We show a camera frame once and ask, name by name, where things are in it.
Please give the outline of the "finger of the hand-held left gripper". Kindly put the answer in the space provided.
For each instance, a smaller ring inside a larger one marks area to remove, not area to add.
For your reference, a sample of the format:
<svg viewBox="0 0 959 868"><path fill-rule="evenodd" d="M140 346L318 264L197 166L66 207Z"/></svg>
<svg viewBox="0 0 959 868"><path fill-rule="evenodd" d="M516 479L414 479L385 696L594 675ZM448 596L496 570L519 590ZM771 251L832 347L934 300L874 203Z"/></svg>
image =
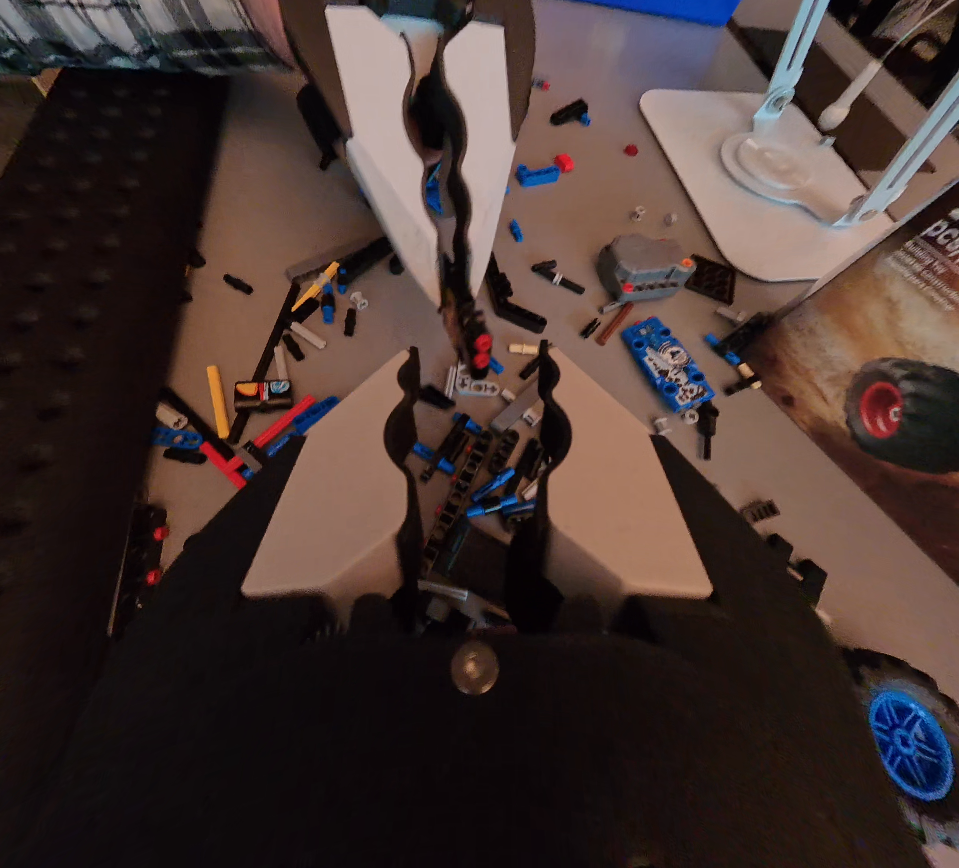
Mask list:
<svg viewBox="0 0 959 868"><path fill-rule="evenodd" d="M456 227L453 256L474 298L493 250L516 151L501 26L470 22L441 52L441 95L451 125L447 187Z"/></svg>
<svg viewBox="0 0 959 868"><path fill-rule="evenodd" d="M405 34L366 7L327 6L325 17L349 124L350 170L401 263L440 308L438 231L407 115L414 51Z"/></svg>

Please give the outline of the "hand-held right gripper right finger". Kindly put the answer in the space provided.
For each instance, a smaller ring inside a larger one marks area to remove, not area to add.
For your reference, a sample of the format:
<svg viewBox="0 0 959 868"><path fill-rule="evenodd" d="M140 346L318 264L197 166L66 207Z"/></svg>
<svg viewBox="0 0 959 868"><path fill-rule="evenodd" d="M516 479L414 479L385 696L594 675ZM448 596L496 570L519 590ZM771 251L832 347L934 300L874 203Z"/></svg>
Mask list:
<svg viewBox="0 0 959 868"><path fill-rule="evenodd" d="M605 614L631 597L709 598L713 584L649 430L562 351L546 358L545 577Z"/></svg>

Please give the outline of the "black beam with blue pins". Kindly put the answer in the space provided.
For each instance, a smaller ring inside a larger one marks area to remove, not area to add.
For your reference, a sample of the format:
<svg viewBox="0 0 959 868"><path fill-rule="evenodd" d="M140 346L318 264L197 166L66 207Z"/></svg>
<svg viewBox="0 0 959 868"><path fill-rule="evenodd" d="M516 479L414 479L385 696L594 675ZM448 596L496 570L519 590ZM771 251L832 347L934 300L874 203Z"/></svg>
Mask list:
<svg viewBox="0 0 959 868"><path fill-rule="evenodd" d="M437 476L443 479L441 499L427 520L426 539L419 574L449 574L465 538L465 527L479 516L468 516L470 509L488 501L504 502L523 476L516 469L523 443L533 430L522 419L498 432L492 425L482 426L464 413L454 416L454 424L443 444Z"/></svg>

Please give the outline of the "long black toy beam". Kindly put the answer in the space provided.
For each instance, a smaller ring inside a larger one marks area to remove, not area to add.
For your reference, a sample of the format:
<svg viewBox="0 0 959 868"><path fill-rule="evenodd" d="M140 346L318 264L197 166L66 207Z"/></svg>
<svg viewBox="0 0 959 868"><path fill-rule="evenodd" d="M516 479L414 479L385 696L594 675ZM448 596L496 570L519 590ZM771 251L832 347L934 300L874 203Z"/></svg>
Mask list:
<svg viewBox="0 0 959 868"><path fill-rule="evenodd" d="M490 371L493 337L484 311L472 295L466 275L447 254L440 261L440 313L458 361L474 380L484 380Z"/></svg>

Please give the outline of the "grey desk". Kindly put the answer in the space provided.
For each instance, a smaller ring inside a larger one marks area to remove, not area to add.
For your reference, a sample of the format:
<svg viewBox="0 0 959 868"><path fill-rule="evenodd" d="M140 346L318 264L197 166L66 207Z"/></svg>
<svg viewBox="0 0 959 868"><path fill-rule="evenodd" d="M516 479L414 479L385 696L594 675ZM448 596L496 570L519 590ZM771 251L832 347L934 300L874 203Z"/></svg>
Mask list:
<svg viewBox="0 0 959 868"><path fill-rule="evenodd" d="M558 184L511 185L495 246L522 306L547 317L546 336L647 426L659 410L618 339L578 331L596 316L596 251L616 235L661 226L687 251L718 256L681 184L641 119L651 88L761 88L761 74L728 32L649 15L536 0L536 91L517 159L532 167L569 154ZM295 105L302 80L255 73L231 83L218 167L162 384L209 420L206 368L224 387L252 375L289 286L287 266L331 258L377 234L341 165L317 167ZM877 649L929 673L957 697L957 586L760 391L720 400L708 462L696 430L670 419L666 439L734 507L775 501L758 526L828 573L822 607L836 639Z"/></svg>

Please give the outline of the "red toy axle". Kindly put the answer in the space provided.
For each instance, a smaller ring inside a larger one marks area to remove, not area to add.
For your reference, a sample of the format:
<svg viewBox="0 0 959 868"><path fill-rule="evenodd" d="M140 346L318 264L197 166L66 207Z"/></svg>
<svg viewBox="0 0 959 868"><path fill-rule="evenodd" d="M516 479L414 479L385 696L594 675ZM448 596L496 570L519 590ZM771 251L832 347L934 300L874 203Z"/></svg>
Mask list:
<svg viewBox="0 0 959 868"><path fill-rule="evenodd" d="M294 405L289 412L276 419L258 436L247 441L236 450L236 454L230 457L224 457L206 439L201 442L198 452L205 456L206 460L230 482L234 489L242 490L252 475L256 474L279 451L279 446L285 443L288 437L297 434L297 419L304 417L317 405L318 400L312 395L307 395L303 401Z"/></svg>

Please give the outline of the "blue printed toy panel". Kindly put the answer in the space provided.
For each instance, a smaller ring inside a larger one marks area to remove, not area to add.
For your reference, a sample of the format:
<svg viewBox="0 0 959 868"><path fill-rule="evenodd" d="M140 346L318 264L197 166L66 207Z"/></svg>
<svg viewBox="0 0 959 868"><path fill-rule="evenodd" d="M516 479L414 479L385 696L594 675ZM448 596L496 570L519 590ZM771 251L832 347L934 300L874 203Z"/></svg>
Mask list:
<svg viewBox="0 0 959 868"><path fill-rule="evenodd" d="M711 403L715 392L688 350L659 318L633 323L619 337L662 405L679 415Z"/></svg>

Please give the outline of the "pile of toy building pieces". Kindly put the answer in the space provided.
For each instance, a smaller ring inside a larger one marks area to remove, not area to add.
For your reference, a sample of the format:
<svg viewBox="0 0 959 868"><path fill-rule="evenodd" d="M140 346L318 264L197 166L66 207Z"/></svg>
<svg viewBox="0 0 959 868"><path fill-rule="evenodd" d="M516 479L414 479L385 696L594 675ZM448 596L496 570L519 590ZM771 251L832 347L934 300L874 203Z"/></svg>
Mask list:
<svg viewBox="0 0 959 868"><path fill-rule="evenodd" d="M582 100L563 107L562 111L558 110L558 115L555 113L554 116L550 118L550 121L552 123L563 122L564 120L560 119L559 116L563 116L568 108L573 112L573 115L577 110L583 109L584 111L578 121L584 126L591 124L591 119L586 112L588 106ZM520 187L532 188L557 182L558 179L561 178L561 175L572 172L573 169L573 159L568 154L559 154L554 157L553 165L550 166L530 168L520 164L516 170L515 178ZM443 215L443 206L439 170L440 166L438 164L428 169L425 199L428 212L441 216ZM298 360L302 360L304 356L298 347L298 343L295 340L296 338L308 342L318 350L325 348L326 342L318 337L317 333L313 333L306 328L303 323L310 315L319 311L323 323L332 325L336 320L334 289L336 289L340 295L346 295L347 289L353 285L360 275L382 261L387 255L390 256L391 260L390 271L395 270L396 273L401 273L403 267L400 264L399 256L392 251L390 240L383 236L377 238L364 248L360 248L344 256L339 262L333 260L336 264L331 262L330 266L323 272L320 272L320 275L311 283L311 286L302 293L299 291L300 284L297 282L293 283L293 295L296 296L296 300L291 303L291 306L280 312L277 320L278 329L270 336L266 349L267 354L261 359L261 362L263 362L261 368L269 374L271 365L270 358L274 355L276 356L278 359L276 362L277 371L274 373L276 377L267 379L265 375L258 374L254 379L247 380L248 384L237 383L236 392L238 395L236 396L235 404L237 412L240 415L249 415L254 411L273 412L274 410L276 412L282 412L283 415L285 415L294 407L292 384L289 373L287 373L285 368L286 355L284 354L284 347L287 347L290 350L290 354ZM506 277L502 274L497 275L498 269L495 268L494 262L494 256L490 255L490 261L487 267L487 281L489 281L491 286L491 299L494 301L499 299L496 312L499 313L503 319L520 325L533 334L541 334L545 327L545 319L509 301L512 298L512 290L510 286L507 285ZM352 337L354 334L357 312L365 310L367 306L367 301L362 298L359 292L353 292L350 295L350 299L352 307L346 310L345 316L343 317L343 331L347 337ZM463 377L466 378L467 383L469 383L472 377L463 364L461 368ZM490 371L496 374L502 373L502 365L493 355L491 356ZM158 417L163 414L161 409L163 409L164 412L166 411L164 406L170 410L167 412L167 415L170 415L174 421L168 425L160 419L161 424L154 428L151 443L154 446L163 448L163 457L165 458L176 460L184 464L205 464L207 462L205 456L198 452L201 442L206 439L213 445L214 443L225 443L226 437L232 432L230 419L226 416L224 416L225 428L223 430L225 431L225 436L223 437L218 436L216 431L212 432L210 438L207 437L210 434L208 430L203 430L203 432L188 431L188 423L190 423L191 420L193 420L195 428L198 428L198 419L186 416L184 413L185 410L181 412L179 409L175 409L173 403L158 404ZM219 450L220 454L226 451L225 448L222 451L220 449L217 450Z"/></svg>

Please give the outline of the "black beam with red pins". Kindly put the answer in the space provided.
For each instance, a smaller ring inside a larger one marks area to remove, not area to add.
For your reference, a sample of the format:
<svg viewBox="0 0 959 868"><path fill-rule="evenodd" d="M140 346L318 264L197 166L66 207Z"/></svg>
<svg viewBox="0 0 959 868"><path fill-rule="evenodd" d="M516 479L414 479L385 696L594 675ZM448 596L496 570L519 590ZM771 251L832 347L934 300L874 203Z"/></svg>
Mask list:
<svg viewBox="0 0 959 868"><path fill-rule="evenodd" d="M153 503L134 506L106 629L108 638L121 638L155 594L163 576L161 556L169 533L163 507Z"/></svg>

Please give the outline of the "grey toy motor block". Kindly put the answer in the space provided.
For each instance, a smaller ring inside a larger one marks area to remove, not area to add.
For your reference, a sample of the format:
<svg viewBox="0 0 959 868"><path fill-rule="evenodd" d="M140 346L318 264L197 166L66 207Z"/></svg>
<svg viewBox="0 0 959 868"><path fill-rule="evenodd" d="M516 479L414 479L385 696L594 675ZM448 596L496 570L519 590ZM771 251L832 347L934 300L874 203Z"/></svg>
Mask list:
<svg viewBox="0 0 959 868"><path fill-rule="evenodd" d="M665 299L685 287L696 262L671 239L620 235L596 256L597 276L616 303Z"/></svg>

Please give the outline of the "black square toy tile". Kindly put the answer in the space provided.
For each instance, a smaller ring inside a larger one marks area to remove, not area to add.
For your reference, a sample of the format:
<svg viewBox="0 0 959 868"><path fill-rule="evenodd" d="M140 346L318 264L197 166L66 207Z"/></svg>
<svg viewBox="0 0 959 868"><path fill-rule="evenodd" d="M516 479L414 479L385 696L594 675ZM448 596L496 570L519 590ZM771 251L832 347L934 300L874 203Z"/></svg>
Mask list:
<svg viewBox="0 0 959 868"><path fill-rule="evenodd" d="M685 283L685 289L712 299L724 307L731 307L736 297L737 271L729 265L696 253L691 255L691 260L694 269Z"/></svg>

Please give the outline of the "white document stand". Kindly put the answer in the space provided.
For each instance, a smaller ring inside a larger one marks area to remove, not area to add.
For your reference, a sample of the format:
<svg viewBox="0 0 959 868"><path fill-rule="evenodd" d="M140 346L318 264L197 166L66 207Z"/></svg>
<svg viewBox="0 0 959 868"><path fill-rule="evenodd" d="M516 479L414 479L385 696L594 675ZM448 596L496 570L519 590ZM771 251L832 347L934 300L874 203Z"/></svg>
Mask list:
<svg viewBox="0 0 959 868"><path fill-rule="evenodd" d="M830 0L802 0L763 95L649 90L640 108L713 238L733 268L764 282L816 291L884 240L886 214L932 151L957 126L958 80L867 190L824 143L878 74L872 62L817 123L793 106Z"/></svg>

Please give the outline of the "toy truck set box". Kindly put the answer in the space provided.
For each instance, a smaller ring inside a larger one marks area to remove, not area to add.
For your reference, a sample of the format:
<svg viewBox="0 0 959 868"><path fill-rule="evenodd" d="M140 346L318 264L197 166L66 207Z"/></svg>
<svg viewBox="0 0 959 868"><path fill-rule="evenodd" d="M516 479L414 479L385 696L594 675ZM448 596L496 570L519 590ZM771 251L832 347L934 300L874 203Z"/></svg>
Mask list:
<svg viewBox="0 0 959 868"><path fill-rule="evenodd" d="M757 337L763 390L958 578L958 187Z"/></svg>

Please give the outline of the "black dotted mat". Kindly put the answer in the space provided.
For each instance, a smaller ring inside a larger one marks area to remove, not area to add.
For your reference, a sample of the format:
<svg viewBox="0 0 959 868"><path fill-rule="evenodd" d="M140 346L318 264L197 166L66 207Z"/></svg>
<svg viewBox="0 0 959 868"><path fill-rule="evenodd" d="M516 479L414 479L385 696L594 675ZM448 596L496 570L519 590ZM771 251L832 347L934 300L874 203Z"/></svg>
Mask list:
<svg viewBox="0 0 959 868"><path fill-rule="evenodd" d="M101 660L228 92L64 71L2 175L3 823Z"/></svg>

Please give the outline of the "black tire blue rim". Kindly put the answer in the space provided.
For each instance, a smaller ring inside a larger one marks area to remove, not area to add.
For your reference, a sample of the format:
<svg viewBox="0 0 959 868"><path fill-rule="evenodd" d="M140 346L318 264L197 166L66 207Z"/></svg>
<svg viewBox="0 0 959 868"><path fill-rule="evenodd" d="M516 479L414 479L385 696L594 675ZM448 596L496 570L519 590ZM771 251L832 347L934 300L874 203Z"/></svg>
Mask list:
<svg viewBox="0 0 959 868"><path fill-rule="evenodd" d="M843 657L881 766L914 820L941 829L958 816L958 708L928 673L868 648Z"/></svg>

